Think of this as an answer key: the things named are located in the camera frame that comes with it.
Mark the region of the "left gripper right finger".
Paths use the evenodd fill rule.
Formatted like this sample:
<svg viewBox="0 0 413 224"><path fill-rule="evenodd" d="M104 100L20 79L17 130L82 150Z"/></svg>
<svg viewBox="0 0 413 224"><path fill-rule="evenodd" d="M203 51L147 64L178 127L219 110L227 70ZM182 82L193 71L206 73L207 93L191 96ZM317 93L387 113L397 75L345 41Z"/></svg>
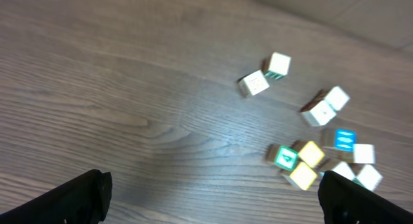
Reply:
<svg viewBox="0 0 413 224"><path fill-rule="evenodd" d="M412 224L412 213L331 170L317 194L325 224Z"/></svg>

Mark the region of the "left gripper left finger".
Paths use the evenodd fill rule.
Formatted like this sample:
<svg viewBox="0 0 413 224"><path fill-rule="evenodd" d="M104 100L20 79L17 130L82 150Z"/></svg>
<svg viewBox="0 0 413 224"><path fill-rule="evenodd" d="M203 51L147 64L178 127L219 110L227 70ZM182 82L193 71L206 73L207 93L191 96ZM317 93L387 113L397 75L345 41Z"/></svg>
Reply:
<svg viewBox="0 0 413 224"><path fill-rule="evenodd" d="M1 214L1 224L100 223L112 198L112 175L92 169Z"/></svg>

